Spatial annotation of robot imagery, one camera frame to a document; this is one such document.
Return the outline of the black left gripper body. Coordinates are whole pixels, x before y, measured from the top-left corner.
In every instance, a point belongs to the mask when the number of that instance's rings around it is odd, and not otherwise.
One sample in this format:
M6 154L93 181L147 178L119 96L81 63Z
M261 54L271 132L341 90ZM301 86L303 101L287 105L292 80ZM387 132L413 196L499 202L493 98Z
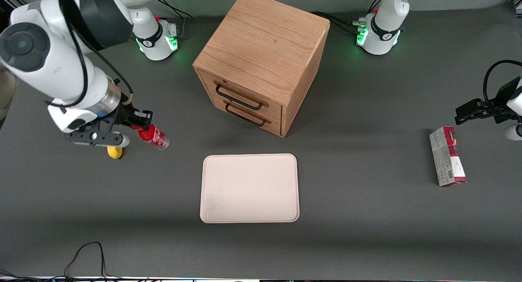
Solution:
M519 115L507 106L507 102L515 93L520 79L513 79L499 88L496 96L491 100L491 103L496 111L494 120L496 124L509 120L518 121Z

